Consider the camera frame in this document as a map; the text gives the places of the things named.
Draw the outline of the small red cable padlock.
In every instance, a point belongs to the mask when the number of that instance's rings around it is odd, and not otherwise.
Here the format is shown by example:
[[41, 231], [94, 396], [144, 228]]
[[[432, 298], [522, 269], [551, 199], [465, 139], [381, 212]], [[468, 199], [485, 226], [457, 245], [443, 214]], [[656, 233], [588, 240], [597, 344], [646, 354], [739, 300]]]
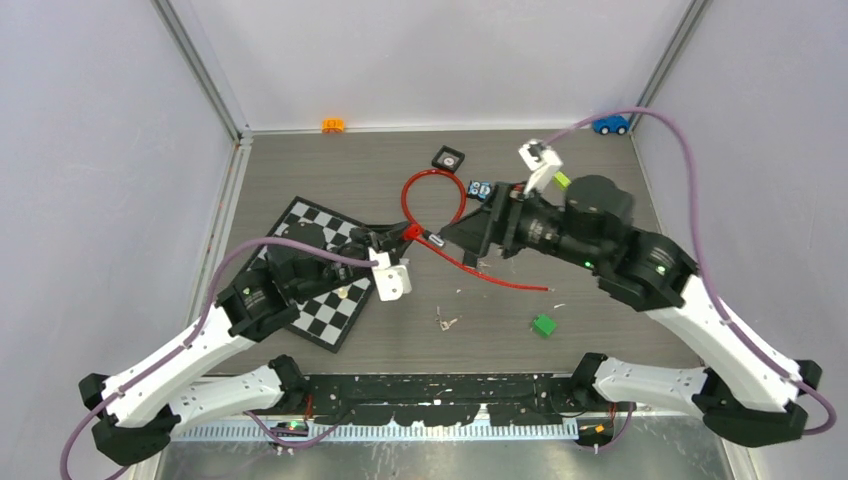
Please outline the small red cable padlock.
[[407, 226], [403, 230], [402, 239], [405, 240], [405, 241], [414, 241], [414, 242], [424, 246], [425, 248], [427, 248], [428, 250], [430, 250], [434, 254], [438, 255], [442, 259], [446, 260], [447, 262], [449, 262], [451, 265], [455, 266], [456, 268], [458, 268], [458, 269], [462, 270], [463, 272], [465, 272], [469, 275], [472, 275], [472, 276], [474, 276], [474, 277], [476, 277], [480, 280], [488, 282], [490, 284], [497, 285], [497, 286], [504, 287], [504, 288], [513, 289], [513, 290], [520, 290], [520, 291], [535, 291], [535, 292], [550, 292], [551, 291], [551, 289], [549, 287], [545, 287], [545, 286], [519, 284], [519, 283], [501, 280], [501, 279], [498, 279], [498, 278], [495, 278], [495, 277], [491, 277], [491, 276], [489, 276], [485, 273], [481, 273], [477, 270], [474, 270], [471, 267], [465, 266], [461, 262], [459, 262], [458, 260], [450, 257], [449, 255], [444, 253], [441, 249], [439, 249], [438, 247], [434, 246], [433, 244], [428, 242], [426, 239], [424, 239], [422, 237], [423, 232], [424, 232], [424, 229], [419, 224], [412, 223], [410, 226]]

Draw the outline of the small black cable padlock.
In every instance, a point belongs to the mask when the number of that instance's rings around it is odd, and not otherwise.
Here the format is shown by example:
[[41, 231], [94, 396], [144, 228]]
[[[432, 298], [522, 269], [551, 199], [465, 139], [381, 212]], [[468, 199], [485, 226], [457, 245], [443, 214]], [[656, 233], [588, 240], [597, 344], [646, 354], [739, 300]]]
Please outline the small black cable padlock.
[[479, 269], [479, 256], [473, 252], [464, 250], [461, 264], [464, 268], [477, 271]]

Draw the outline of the silver keys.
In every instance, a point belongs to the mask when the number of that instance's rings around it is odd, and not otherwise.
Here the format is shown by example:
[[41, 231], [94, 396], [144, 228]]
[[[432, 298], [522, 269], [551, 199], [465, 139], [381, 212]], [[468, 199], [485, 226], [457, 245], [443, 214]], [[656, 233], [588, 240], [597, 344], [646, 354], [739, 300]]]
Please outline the silver keys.
[[459, 322], [463, 318], [462, 315], [459, 316], [451, 316], [446, 315], [442, 312], [440, 306], [436, 307], [434, 321], [441, 331], [450, 330], [457, 322]]

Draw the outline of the red cable lock chrome cylinder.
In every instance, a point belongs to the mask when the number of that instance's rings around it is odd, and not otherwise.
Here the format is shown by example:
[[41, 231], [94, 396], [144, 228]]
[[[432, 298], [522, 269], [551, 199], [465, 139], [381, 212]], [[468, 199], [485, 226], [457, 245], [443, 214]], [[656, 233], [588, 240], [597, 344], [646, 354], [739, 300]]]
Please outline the red cable lock chrome cylinder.
[[447, 245], [441, 228], [458, 220], [465, 213], [467, 202], [462, 181], [455, 174], [436, 168], [413, 174], [400, 194], [404, 219], [417, 225], [419, 238], [437, 250]]

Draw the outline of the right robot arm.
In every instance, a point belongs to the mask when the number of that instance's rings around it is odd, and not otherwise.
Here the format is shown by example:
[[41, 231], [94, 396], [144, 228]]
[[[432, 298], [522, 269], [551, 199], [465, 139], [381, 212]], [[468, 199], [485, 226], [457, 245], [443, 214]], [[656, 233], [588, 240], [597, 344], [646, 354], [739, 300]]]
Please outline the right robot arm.
[[580, 408], [648, 404], [699, 419], [749, 448], [800, 439], [808, 415], [797, 400], [817, 387], [821, 367], [767, 347], [713, 302], [695, 260], [669, 237], [636, 227], [633, 204], [600, 175], [574, 179], [559, 206], [498, 183], [440, 234], [478, 257], [495, 245], [507, 258], [531, 249], [585, 268], [612, 299], [663, 325], [702, 360], [699, 368], [665, 368], [587, 353], [567, 383]]

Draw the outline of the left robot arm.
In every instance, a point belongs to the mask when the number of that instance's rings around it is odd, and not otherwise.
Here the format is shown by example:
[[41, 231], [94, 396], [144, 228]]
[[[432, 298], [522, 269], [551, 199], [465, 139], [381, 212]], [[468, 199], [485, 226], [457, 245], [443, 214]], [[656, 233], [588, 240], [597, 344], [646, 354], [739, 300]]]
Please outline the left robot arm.
[[317, 296], [362, 279], [382, 301], [409, 293], [403, 253], [420, 231], [410, 222], [357, 227], [332, 246], [321, 225], [300, 222], [278, 236], [245, 242], [243, 251], [263, 249], [264, 257], [226, 286], [212, 282], [192, 325], [124, 372], [80, 381], [82, 400], [96, 417], [91, 433], [97, 450], [128, 467], [212, 420], [273, 408], [298, 412], [309, 384], [290, 356], [229, 379], [203, 383], [202, 377], [293, 324]]

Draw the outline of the blue owl toy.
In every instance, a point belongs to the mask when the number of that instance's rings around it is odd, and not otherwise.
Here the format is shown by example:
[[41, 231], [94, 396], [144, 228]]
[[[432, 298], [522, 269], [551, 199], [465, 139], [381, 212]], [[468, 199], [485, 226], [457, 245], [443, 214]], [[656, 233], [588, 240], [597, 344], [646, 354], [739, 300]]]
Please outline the blue owl toy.
[[492, 184], [488, 181], [472, 180], [466, 187], [466, 198], [474, 199], [480, 202], [485, 201], [492, 192]]

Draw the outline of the lime green block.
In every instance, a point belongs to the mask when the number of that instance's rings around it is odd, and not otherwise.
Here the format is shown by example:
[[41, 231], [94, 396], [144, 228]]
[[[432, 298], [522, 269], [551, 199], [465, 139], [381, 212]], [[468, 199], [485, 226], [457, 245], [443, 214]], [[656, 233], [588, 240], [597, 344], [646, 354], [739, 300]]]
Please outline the lime green block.
[[561, 191], [566, 191], [571, 184], [571, 180], [561, 171], [558, 171], [553, 176], [553, 181]]

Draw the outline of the black square framed box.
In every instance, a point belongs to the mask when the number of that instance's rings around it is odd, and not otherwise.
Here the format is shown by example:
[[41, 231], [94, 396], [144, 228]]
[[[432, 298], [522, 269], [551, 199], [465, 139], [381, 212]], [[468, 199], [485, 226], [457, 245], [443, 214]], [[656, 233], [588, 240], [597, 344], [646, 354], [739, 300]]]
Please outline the black square framed box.
[[455, 174], [465, 160], [466, 155], [447, 145], [443, 145], [431, 160], [431, 166]]

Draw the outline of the black white checkerboard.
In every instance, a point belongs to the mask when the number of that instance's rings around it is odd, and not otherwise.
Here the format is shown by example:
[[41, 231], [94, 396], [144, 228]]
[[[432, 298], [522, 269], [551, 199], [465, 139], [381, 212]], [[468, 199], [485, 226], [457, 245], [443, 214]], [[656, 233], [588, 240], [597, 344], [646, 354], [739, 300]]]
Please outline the black white checkerboard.
[[[326, 249], [349, 241], [350, 230], [365, 225], [353, 217], [296, 196], [283, 210], [268, 234], [280, 237], [295, 223], [314, 223], [321, 226]], [[325, 350], [338, 352], [375, 292], [375, 285], [368, 278], [357, 280], [346, 288], [347, 298], [340, 298], [338, 290], [334, 290], [299, 304], [299, 317], [285, 329]]]

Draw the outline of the dark green cube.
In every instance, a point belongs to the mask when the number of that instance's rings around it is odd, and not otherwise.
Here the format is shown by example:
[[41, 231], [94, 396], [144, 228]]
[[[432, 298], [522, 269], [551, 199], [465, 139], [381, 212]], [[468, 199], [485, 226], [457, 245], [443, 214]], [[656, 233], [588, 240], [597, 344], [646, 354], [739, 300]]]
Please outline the dark green cube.
[[549, 338], [557, 327], [557, 323], [546, 314], [537, 315], [531, 323], [532, 331], [542, 338]]

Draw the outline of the orange toy car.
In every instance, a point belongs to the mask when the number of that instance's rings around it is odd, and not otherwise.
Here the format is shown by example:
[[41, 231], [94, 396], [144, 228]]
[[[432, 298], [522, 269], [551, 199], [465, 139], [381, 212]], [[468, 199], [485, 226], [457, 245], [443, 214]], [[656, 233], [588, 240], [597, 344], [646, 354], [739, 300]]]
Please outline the orange toy car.
[[325, 118], [321, 123], [321, 132], [323, 134], [337, 134], [346, 131], [345, 121], [341, 118]]

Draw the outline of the blue toy car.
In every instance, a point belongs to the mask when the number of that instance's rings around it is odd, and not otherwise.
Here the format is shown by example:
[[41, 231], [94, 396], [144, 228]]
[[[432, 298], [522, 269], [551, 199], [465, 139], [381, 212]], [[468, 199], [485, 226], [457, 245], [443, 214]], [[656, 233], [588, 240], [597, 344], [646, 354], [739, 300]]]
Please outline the blue toy car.
[[630, 122], [623, 115], [610, 115], [594, 120], [591, 128], [600, 135], [626, 135], [630, 131]]

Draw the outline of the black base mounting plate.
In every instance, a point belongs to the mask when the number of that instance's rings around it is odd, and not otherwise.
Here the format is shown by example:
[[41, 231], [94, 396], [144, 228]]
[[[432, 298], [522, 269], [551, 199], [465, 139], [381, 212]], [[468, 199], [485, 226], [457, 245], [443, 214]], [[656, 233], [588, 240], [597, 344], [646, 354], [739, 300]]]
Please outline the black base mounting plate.
[[567, 418], [611, 423], [627, 407], [571, 388], [567, 375], [524, 374], [314, 374], [293, 404], [260, 414], [310, 414], [322, 426], [466, 426], [484, 414], [492, 426], [546, 426]]

